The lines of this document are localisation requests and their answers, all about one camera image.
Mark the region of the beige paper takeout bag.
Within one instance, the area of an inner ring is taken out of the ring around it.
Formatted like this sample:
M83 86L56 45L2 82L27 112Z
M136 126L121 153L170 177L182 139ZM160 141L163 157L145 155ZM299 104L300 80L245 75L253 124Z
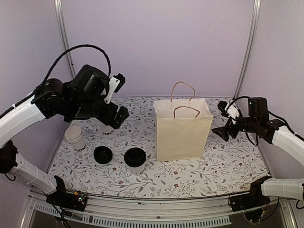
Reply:
M158 162L185 160L202 156L210 132L213 115L204 98L157 100L153 107L156 115L155 151Z

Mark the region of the stack of white paper cups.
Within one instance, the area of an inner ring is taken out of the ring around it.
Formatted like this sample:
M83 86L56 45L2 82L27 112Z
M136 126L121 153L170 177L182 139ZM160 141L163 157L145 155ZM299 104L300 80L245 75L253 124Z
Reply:
M65 131L64 136L76 152L82 152L86 149L86 143L83 137L83 133L79 126L70 126Z

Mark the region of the black plastic cup lid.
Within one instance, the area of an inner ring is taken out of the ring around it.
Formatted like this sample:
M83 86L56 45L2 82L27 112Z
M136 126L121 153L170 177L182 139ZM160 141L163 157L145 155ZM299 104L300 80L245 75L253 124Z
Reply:
M146 161L146 153L143 149L133 147L128 149L124 154L124 162L133 168L143 165Z

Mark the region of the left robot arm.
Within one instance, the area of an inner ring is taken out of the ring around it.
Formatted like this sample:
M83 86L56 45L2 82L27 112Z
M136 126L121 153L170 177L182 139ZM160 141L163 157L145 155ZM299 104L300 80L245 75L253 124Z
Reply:
M129 113L126 107L114 104L112 96L124 84L122 74L113 76L90 65L82 66L75 78L68 82L51 78L47 72L32 92L0 116L0 172L23 179L60 206L67 206L72 194L66 191L64 181L26 162L12 138L55 115L63 116L67 123L95 118L118 129Z

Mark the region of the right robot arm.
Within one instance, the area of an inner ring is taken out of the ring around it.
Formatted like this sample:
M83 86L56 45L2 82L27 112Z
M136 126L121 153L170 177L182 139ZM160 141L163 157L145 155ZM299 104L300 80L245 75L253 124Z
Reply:
M236 100L228 103L220 101L218 109L221 115L228 118L223 127L212 129L212 132L224 141L236 138L239 132L254 133L257 139L263 139L297 160L304 163L304 139L295 133L288 122L278 115L274 119L269 117L272 113L268 110L267 99L263 97L246 97L248 102L248 116L243 116L241 111L234 106ZM304 180L278 179L269 176L262 177L251 183L250 193L246 195L249 207L256 207L264 197L284 197L302 201L304 199Z

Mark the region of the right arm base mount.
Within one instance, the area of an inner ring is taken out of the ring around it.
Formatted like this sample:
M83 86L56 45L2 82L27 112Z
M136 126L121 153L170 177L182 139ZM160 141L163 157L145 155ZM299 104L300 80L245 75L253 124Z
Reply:
M270 179L270 177L262 177L250 185L249 193L239 194L236 196L228 197L228 205L232 208L233 212L252 209L255 207L263 206L270 203L270 198L262 194L261 185Z

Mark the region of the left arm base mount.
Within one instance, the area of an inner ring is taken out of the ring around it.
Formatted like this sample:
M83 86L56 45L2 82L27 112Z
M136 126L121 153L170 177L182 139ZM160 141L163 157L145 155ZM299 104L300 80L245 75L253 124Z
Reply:
M59 176L54 176L56 180L56 191L46 196L46 202L65 209L85 211L87 205L87 194L79 190L69 193L66 191L64 181Z

